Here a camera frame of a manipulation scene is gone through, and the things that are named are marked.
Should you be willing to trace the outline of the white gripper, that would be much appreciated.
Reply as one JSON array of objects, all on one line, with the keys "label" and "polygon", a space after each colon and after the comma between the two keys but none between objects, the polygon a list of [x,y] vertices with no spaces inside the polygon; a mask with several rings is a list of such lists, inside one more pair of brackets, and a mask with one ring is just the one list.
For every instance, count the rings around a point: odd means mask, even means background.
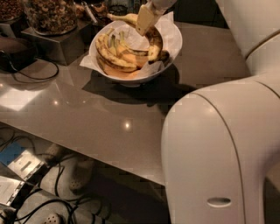
[{"label": "white gripper", "polygon": [[147,31],[158,21],[160,15],[170,9],[177,0],[147,0],[140,7],[136,20],[136,31],[144,36]]}]

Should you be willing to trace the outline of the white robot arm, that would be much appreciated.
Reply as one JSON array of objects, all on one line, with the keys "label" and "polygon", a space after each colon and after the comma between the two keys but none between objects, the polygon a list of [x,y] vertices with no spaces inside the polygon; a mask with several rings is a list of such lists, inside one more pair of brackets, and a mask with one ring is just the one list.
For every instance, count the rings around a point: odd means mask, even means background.
[{"label": "white robot arm", "polygon": [[280,0],[215,1],[250,76],[195,90],[167,114],[171,224],[264,224],[264,180],[280,154]]}]

